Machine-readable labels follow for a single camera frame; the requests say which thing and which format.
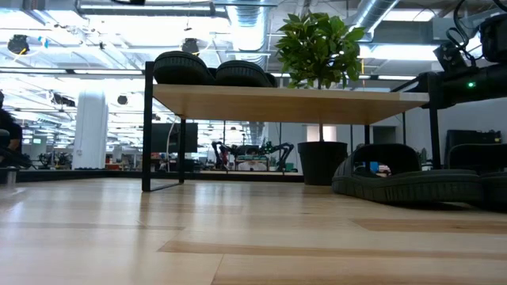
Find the wooden shelf with black frame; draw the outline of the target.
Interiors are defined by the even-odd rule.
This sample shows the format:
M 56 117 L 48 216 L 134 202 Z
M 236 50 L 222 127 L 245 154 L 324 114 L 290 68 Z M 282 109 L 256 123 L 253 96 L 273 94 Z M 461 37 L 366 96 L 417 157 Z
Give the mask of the wooden shelf with black frame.
M 181 120 L 237 120 L 279 123 L 373 123 L 429 103 L 427 93 L 364 92 L 322 89 L 276 89 L 221 85 L 155 84 L 154 62 L 144 71 L 142 190 L 151 186 L 152 105 L 159 101 Z

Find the person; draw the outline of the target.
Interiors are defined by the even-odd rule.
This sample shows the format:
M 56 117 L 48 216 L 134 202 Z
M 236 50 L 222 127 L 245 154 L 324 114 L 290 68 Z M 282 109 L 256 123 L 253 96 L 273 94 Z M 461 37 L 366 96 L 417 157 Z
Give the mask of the person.
M 22 155 L 22 128 L 3 108 L 4 99 L 0 90 L 0 147 L 8 149 L 12 154 Z

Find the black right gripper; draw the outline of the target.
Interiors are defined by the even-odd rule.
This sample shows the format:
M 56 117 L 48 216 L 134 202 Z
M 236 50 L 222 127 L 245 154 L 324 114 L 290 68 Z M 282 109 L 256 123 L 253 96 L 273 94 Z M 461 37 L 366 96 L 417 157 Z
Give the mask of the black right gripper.
M 485 101 L 507 97 L 507 63 L 485 67 L 468 67 L 454 73 L 436 73 L 436 94 L 422 108 L 434 106 L 437 109 L 472 101 Z

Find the white round pillar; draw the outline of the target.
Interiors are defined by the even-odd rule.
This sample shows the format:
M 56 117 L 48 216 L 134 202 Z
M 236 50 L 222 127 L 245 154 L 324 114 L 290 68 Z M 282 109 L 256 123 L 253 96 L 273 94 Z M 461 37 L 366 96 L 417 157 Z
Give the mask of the white round pillar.
M 103 90 L 84 89 L 78 96 L 73 169 L 105 167 L 109 107 Z

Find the black plant pot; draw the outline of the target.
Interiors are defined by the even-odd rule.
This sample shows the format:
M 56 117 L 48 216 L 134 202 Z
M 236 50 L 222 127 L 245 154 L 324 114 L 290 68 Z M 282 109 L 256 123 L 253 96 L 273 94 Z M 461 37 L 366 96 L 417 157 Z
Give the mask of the black plant pot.
M 304 184 L 331 186 L 337 167 L 348 156 L 344 142 L 301 142 L 298 144 Z

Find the green leafy plant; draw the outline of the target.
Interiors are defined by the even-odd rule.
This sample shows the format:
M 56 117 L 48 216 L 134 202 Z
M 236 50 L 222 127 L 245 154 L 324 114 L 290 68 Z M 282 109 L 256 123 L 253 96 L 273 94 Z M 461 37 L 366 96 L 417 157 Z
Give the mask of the green leafy plant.
M 328 89 L 357 81 L 362 71 L 359 40 L 363 27 L 348 26 L 327 13 L 289 14 L 279 28 L 276 44 L 281 72 L 290 76 L 290 89 Z

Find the black computer monitor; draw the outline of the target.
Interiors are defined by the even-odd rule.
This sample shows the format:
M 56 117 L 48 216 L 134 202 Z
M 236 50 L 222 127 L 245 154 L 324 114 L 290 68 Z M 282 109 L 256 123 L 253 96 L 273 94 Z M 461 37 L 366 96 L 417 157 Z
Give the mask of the black computer monitor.
M 151 130 L 152 153 L 177 153 L 179 147 L 179 123 L 154 123 Z M 198 148 L 198 124 L 185 124 L 185 152 L 196 153 Z

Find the black foam slide sandal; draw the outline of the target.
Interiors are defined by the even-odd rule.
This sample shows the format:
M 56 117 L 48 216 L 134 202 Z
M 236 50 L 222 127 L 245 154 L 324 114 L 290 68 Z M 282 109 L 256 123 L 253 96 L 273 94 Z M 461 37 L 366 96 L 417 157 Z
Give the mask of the black foam slide sandal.
M 480 206 L 507 211 L 507 144 L 461 144 L 450 149 L 449 169 L 475 171 L 482 182 Z
M 215 72 L 218 86 L 276 87 L 275 77 L 265 72 L 256 63 L 231 60 L 219 65 Z
M 423 170 L 417 152 L 403 144 L 368 144 L 354 150 L 336 169 L 337 194 L 377 203 L 475 203 L 484 198 L 476 172 Z
M 158 84 L 211 86 L 215 76 L 197 55 L 167 51 L 154 61 L 154 79 Z

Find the silver ribbed ceiling duct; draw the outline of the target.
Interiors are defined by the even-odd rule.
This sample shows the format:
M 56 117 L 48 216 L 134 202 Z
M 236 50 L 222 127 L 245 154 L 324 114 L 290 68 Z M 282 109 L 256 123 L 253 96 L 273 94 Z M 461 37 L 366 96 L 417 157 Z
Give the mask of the silver ribbed ceiling duct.
M 270 8 L 268 0 L 234 0 L 234 4 L 226 8 L 231 21 L 233 54 L 237 60 L 266 68 Z

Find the black ceiling dome device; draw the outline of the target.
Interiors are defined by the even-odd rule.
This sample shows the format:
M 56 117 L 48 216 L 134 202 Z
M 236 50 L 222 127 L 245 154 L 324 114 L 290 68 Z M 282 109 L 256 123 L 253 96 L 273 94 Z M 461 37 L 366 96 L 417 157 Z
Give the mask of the black ceiling dome device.
M 27 55 L 30 51 L 28 37 L 20 34 L 13 35 L 8 41 L 7 48 L 16 55 Z
M 186 53 L 198 55 L 200 53 L 200 49 L 198 47 L 198 39 L 185 38 L 185 41 L 181 46 L 181 50 Z

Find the black equipment case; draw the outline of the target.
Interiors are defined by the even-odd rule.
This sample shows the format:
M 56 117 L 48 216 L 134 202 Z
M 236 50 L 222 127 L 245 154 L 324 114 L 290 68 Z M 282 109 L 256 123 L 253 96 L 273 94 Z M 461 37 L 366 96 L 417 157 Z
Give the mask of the black equipment case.
M 446 146 L 501 143 L 500 131 L 448 130 Z

